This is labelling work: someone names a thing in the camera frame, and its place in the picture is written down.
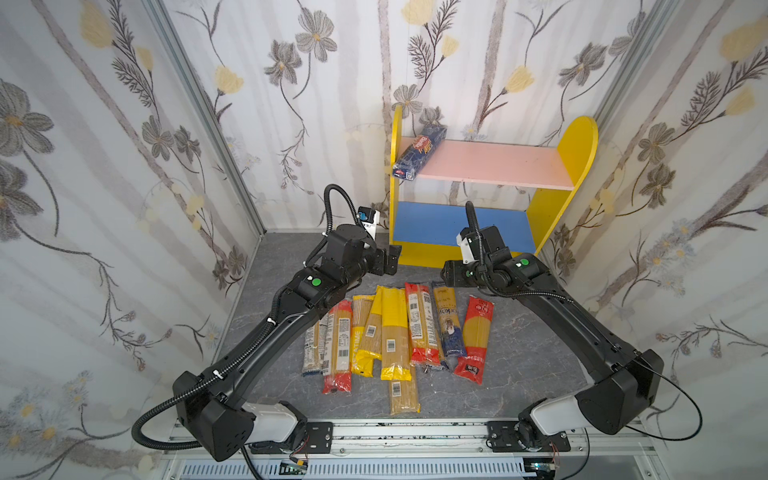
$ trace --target floral wallpaper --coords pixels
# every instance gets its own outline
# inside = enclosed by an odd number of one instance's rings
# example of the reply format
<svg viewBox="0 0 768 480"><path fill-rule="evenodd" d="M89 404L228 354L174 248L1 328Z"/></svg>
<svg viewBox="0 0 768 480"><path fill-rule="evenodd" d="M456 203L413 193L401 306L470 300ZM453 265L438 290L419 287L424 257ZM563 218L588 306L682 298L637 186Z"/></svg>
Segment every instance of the floral wallpaper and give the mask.
<svg viewBox="0 0 768 480"><path fill-rule="evenodd" d="M678 480L766 467L766 15L764 2L681 2L544 250L569 291L655 349L702 408L695 439L657 442ZM641 419L666 437L697 422L663 382Z"/></svg>
<svg viewBox="0 0 768 480"><path fill-rule="evenodd" d="M595 113L653 7L649 0L165 3L266 226L293 230L323 224L317 191L330 182L388 212L397 105L406 135L444 124L450 139L556 145L573 119ZM518 210L534 192L418 178L401 188L403 200Z"/></svg>
<svg viewBox="0 0 768 480"><path fill-rule="evenodd" d="M131 423L214 357L257 237L182 92L141 4L0 7L6 477L150 475Z"/></svg>

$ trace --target barilla pasta box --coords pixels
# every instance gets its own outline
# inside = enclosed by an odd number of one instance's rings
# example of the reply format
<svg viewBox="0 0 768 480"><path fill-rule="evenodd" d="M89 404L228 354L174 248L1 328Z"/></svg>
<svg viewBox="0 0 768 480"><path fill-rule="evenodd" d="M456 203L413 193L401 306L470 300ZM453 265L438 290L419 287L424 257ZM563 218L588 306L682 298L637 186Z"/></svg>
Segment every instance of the barilla pasta box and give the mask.
<svg viewBox="0 0 768 480"><path fill-rule="evenodd" d="M442 125L426 125L422 133L397 159L392 167L392 175L404 180L413 180L445 138L446 130Z"/></svg>

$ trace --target white joint cover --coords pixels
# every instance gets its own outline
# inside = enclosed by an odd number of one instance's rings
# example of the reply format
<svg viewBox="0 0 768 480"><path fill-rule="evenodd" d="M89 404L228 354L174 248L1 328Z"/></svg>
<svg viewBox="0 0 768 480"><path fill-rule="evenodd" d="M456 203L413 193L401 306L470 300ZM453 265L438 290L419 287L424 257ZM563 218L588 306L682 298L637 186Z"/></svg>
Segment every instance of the white joint cover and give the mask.
<svg viewBox="0 0 768 480"><path fill-rule="evenodd" d="M246 402L243 404L243 410L256 416L256 420L253 422L253 431L246 443L285 442L298 423L296 416L279 403L264 405Z"/></svg>

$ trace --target spaghetti package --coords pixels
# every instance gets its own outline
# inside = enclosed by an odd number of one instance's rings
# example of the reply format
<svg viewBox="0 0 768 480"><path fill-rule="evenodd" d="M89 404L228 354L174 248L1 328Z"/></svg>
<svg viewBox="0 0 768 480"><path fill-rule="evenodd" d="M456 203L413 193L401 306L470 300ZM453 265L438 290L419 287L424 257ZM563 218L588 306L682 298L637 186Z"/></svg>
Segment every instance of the spaghetti package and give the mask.
<svg viewBox="0 0 768 480"><path fill-rule="evenodd" d="M323 371L323 350L326 346L327 328L328 315L326 314L304 334L304 367L301 369L303 376L316 375Z"/></svg>
<svg viewBox="0 0 768 480"><path fill-rule="evenodd" d="M352 297L352 373L361 376L373 376L373 358L366 356L357 359L360 340L366 330L366 321L373 305L373 295L355 295Z"/></svg>
<svg viewBox="0 0 768 480"><path fill-rule="evenodd" d="M389 383L389 414L421 412L419 389L416 387L416 368L411 366L411 380L393 380Z"/></svg>
<svg viewBox="0 0 768 480"><path fill-rule="evenodd" d="M462 327L458 323L456 312L456 293L452 287L445 286L443 282L434 282L432 286L445 356L467 356Z"/></svg>
<svg viewBox="0 0 768 480"><path fill-rule="evenodd" d="M440 351L429 287L406 283L406 296L411 330L411 362L440 365Z"/></svg>
<svg viewBox="0 0 768 480"><path fill-rule="evenodd" d="M406 292L382 288L379 294L382 295L382 380L410 380Z"/></svg>
<svg viewBox="0 0 768 480"><path fill-rule="evenodd" d="M467 347L467 356L458 359L458 365L453 372L478 385L482 385L492 317L493 303L476 296L469 297L469 308L464 322L464 344Z"/></svg>
<svg viewBox="0 0 768 480"><path fill-rule="evenodd" d="M360 345L355 353L355 361L358 363L369 359L371 364L373 360L382 359L382 298L381 291L383 286L376 287L376 295L373 298L371 312L368 314L366 328L362 332Z"/></svg>
<svg viewBox="0 0 768 480"><path fill-rule="evenodd" d="M349 371L351 327L352 302L342 300L328 312L323 355L323 393L338 390L352 392L352 373Z"/></svg>

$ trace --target yellow pasta package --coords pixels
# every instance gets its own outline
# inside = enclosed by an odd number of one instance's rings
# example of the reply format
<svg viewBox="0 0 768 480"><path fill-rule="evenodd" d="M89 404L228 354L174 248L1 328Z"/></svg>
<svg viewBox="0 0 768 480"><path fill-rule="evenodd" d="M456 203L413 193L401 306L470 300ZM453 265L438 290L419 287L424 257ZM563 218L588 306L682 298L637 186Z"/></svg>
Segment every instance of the yellow pasta package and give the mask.
<svg viewBox="0 0 768 480"><path fill-rule="evenodd" d="M393 380L389 383L389 414L421 412L419 389L416 387L416 368L411 367L411 380Z"/></svg>
<svg viewBox="0 0 768 480"><path fill-rule="evenodd" d="M406 292L382 288L382 380L410 380Z"/></svg>
<svg viewBox="0 0 768 480"><path fill-rule="evenodd" d="M371 305L371 313L368 314L366 329L360 339L360 345L357 347L355 361L362 362L365 359L382 359L382 298L381 291L383 286L376 287L376 295Z"/></svg>
<svg viewBox="0 0 768 480"><path fill-rule="evenodd" d="M355 295L352 297L352 373L360 376L373 376L373 358L367 356L357 359L357 349L366 329L366 321L373 305L373 295Z"/></svg>

